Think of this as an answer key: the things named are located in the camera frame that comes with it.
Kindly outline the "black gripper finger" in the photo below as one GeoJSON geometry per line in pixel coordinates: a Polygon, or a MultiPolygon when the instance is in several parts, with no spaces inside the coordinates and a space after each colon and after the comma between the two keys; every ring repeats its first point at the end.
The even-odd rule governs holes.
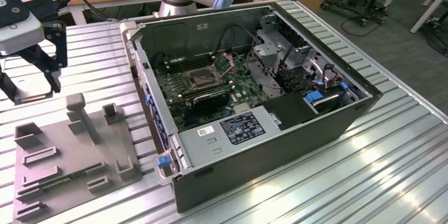
{"type": "Polygon", "coordinates": [[[59,93],[59,69],[66,67],[66,30],[65,24],[55,20],[42,24],[43,37],[54,45],[54,55],[47,56],[38,44],[19,50],[19,57],[43,73],[50,90],[59,93]]]}
{"type": "Polygon", "coordinates": [[[17,87],[13,84],[7,75],[2,72],[0,72],[0,88],[3,94],[6,95],[7,99],[10,101],[14,101],[17,87]]]}

